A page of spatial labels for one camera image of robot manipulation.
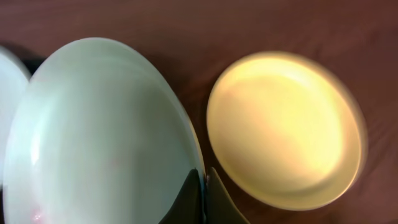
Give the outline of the mint plate with zigzag stain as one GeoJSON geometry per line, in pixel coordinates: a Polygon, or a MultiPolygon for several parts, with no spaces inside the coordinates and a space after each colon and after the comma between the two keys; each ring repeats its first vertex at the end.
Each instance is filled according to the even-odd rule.
{"type": "Polygon", "coordinates": [[[6,223],[158,223],[190,171],[192,123],[160,72],[115,40],[71,42],[35,71],[13,119],[6,223]]]}

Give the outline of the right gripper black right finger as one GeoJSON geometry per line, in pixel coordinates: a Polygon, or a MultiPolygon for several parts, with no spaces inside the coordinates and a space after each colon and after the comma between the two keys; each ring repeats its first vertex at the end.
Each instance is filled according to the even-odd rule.
{"type": "Polygon", "coordinates": [[[208,224],[249,224],[235,206],[215,168],[208,170],[206,217],[208,224]]]}

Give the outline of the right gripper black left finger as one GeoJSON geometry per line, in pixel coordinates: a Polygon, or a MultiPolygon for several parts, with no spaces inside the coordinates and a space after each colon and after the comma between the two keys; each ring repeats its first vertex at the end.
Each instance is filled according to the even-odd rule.
{"type": "Polygon", "coordinates": [[[203,207],[198,171],[192,169],[173,205],[159,224],[202,224],[203,207]]]}

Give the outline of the yellow plate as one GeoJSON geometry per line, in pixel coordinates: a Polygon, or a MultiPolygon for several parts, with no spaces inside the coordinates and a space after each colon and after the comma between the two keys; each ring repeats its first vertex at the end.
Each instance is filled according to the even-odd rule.
{"type": "Polygon", "coordinates": [[[367,155],[363,114],[319,63],[259,52],[227,67],[208,100],[213,152],[247,194],[285,210],[332,203],[360,176],[367,155]]]}

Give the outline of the mint plate with loop stain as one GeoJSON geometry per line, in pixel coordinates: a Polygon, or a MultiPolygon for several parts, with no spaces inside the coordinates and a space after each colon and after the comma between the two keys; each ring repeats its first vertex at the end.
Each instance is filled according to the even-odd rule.
{"type": "Polygon", "coordinates": [[[25,65],[8,49],[1,47],[1,185],[11,123],[30,77],[25,65]]]}

